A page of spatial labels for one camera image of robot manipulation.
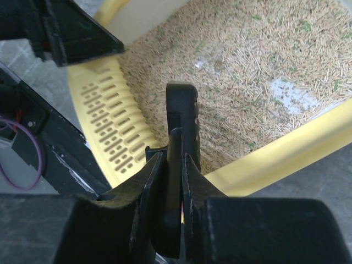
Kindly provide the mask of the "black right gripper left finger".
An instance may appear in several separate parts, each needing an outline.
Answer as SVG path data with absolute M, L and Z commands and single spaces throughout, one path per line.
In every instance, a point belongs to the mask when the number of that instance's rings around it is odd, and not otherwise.
M 154 263 L 163 155 L 97 200 L 1 195 L 1 263 Z

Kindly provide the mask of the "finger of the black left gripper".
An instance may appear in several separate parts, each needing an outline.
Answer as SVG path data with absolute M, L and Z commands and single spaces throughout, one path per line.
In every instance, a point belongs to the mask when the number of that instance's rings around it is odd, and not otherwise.
M 84 63 L 124 52 L 124 44 L 74 1 L 44 1 L 44 53 L 57 66 Z

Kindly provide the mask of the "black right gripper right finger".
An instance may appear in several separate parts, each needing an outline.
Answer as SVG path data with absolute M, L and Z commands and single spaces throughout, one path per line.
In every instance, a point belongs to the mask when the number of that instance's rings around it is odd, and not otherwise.
M 229 197 L 181 162 L 186 263 L 350 263 L 331 210 L 314 199 Z

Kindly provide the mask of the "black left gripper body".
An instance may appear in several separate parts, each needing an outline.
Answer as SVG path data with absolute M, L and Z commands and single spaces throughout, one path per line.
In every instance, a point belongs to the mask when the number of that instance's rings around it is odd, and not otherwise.
M 1 40 L 27 39 L 36 57 L 59 62 L 59 29 L 50 1 L 1 1 Z

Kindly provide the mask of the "black litter scoop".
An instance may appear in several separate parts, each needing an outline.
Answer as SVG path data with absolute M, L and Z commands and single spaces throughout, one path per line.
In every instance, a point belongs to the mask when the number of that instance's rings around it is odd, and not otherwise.
M 180 256 L 182 216 L 182 156 L 189 154 L 200 166 L 198 93 L 190 82 L 169 82 L 166 86 L 168 144 L 145 150 L 146 159 L 161 152 L 161 178 L 157 189 L 151 243 L 164 257 Z

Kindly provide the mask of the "yellow litter box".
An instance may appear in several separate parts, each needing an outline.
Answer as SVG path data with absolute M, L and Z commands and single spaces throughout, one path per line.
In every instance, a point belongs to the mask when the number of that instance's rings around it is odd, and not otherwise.
M 345 1 L 106 1 L 126 52 L 68 68 L 78 120 L 109 186 L 167 142 L 165 88 L 198 90 L 202 171 L 252 194 L 351 143 Z

